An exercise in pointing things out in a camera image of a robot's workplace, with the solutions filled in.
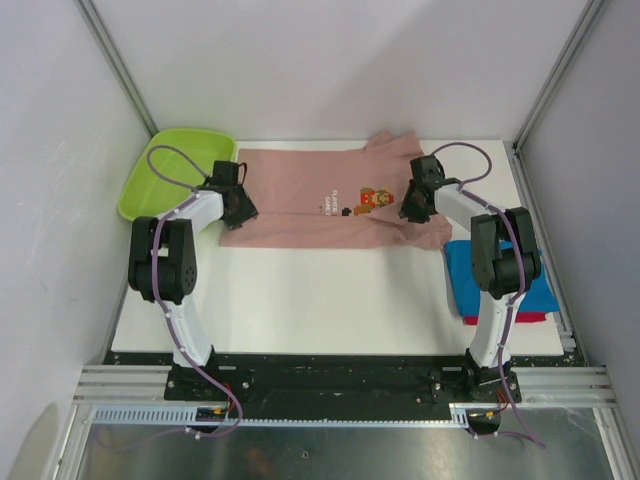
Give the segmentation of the pink t-shirt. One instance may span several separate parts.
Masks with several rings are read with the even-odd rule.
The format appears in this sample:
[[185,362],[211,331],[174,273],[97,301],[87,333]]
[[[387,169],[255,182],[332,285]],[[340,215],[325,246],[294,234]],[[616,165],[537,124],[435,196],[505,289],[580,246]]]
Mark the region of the pink t-shirt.
[[336,151],[242,149],[245,190],[257,218],[224,231],[222,247],[372,249],[416,246],[440,250],[452,238],[449,221],[424,224],[400,218],[411,178],[410,162],[422,155],[413,133],[382,131],[361,148]]

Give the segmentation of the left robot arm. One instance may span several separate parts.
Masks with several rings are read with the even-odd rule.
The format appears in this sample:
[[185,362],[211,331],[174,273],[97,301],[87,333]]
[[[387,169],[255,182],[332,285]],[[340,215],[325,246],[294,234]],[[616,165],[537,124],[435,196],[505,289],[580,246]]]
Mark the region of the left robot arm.
[[214,222],[233,231],[258,217],[244,187],[246,173],[244,162],[217,162],[182,203],[155,217],[139,216],[132,224],[129,286],[161,310],[174,344],[173,362],[192,368],[185,385],[202,400],[219,392],[221,376],[206,366],[214,348],[193,298],[198,279],[195,239]]

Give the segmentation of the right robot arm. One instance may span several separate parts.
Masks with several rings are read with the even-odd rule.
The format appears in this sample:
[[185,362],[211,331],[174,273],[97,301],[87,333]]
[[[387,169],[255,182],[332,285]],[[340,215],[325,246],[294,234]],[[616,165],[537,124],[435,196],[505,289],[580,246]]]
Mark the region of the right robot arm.
[[440,214],[470,233],[471,271],[481,299],[461,388],[469,399],[484,401],[506,377],[511,329],[533,281],[541,275],[531,214],[524,207],[500,208],[466,190],[460,180],[444,175],[433,155],[411,160],[410,168],[399,216],[426,223]]

